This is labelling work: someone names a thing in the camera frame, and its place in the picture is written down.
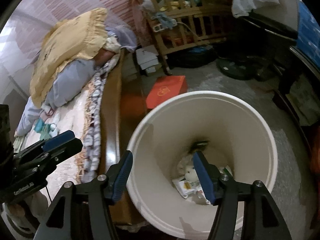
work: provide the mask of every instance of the yellow pillow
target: yellow pillow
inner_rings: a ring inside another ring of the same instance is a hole
[[[30,82],[30,95],[40,108],[57,75],[76,58],[92,59],[105,45],[107,9],[96,8],[58,22],[45,36]]]

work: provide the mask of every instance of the gray floor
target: gray floor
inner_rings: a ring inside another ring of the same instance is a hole
[[[311,219],[316,211],[316,190],[309,171],[307,151],[300,135],[284,111],[272,102],[272,89],[278,80],[267,82],[240,81],[224,76],[215,62],[196,69],[175,68],[173,75],[185,75],[188,91],[215,90],[236,96],[253,106],[271,128],[278,150],[278,174],[272,196],[288,225],[293,240],[307,239]],[[152,77],[143,76],[146,95],[161,71]],[[241,230],[234,239],[240,239]]]

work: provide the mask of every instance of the trash can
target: trash can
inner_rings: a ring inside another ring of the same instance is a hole
[[[159,230],[184,239],[207,239],[217,206],[183,199],[172,184],[174,170],[192,143],[209,140],[204,151],[217,166],[229,165],[234,179],[262,180],[271,192],[277,174],[276,143],[262,116],[249,104],[216,91],[171,98],[138,125],[128,145],[133,167],[127,188],[143,217]],[[239,202],[236,229],[242,226]]]

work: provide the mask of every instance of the red box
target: red box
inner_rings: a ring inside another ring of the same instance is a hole
[[[147,107],[153,109],[169,98],[185,93],[187,90],[185,76],[159,77],[147,97]]]

